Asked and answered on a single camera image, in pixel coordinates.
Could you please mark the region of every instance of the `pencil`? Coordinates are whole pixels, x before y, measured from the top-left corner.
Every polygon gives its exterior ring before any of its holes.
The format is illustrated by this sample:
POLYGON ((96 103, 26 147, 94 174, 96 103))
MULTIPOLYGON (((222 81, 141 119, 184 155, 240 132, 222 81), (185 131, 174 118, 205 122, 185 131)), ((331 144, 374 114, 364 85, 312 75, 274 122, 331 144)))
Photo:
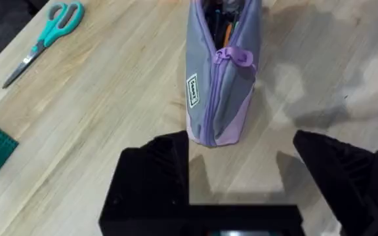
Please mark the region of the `pencil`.
POLYGON ((233 24, 229 23, 229 25, 227 26, 226 37, 224 39, 224 47, 227 47, 228 41, 230 40, 232 28, 233 28, 233 24))

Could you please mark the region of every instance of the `floor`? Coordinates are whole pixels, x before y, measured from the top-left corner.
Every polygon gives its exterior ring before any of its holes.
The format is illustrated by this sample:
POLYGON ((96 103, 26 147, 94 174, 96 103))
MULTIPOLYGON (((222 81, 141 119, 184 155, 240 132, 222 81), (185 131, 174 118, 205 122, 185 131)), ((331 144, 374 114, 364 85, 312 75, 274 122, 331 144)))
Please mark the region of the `floor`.
MULTIPOLYGON (((42 7, 46 1, 35 0, 33 3, 42 7)), ((32 18, 23 1, 0 0, 0 52, 32 18)))

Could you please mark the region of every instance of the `purple pencil case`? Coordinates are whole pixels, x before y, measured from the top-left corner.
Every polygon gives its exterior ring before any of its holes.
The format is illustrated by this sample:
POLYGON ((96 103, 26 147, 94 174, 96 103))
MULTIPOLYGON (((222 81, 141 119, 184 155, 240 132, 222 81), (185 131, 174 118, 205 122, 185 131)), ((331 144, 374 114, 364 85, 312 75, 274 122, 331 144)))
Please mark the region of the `purple pencil case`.
POLYGON ((243 129, 259 63, 262 5, 260 0, 238 0, 236 27, 228 44, 217 48, 205 17, 209 1, 190 2, 186 126, 190 139, 215 147, 235 144, 243 129))

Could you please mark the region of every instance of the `scissors blade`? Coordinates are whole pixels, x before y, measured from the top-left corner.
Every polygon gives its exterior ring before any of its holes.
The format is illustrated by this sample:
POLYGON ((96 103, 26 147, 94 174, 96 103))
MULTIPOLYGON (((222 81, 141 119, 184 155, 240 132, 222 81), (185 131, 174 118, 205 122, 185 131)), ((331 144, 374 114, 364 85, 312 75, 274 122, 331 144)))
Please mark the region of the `scissors blade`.
POLYGON ((21 61, 20 65, 14 70, 10 77, 5 81, 3 89, 10 86, 26 69, 29 65, 39 56, 42 50, 31 50, 30 53, 21 61))

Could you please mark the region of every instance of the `scissors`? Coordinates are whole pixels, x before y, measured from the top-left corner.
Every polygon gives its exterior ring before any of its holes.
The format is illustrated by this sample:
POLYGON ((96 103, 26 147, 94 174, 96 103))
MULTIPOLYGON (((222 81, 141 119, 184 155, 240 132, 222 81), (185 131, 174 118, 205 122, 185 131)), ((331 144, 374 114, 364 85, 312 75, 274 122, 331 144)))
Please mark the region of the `scissors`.
POLYGON ((36 45, 29 54, 18 65, 3 85, 7 88, 27 69, 27 67, 58 38, 71 33, 81 22, 84 16, 84 6, 79 1, 74 1, 69 5, 57 3, 49 9, 48 20, 45 29, 37 39, 36 45))

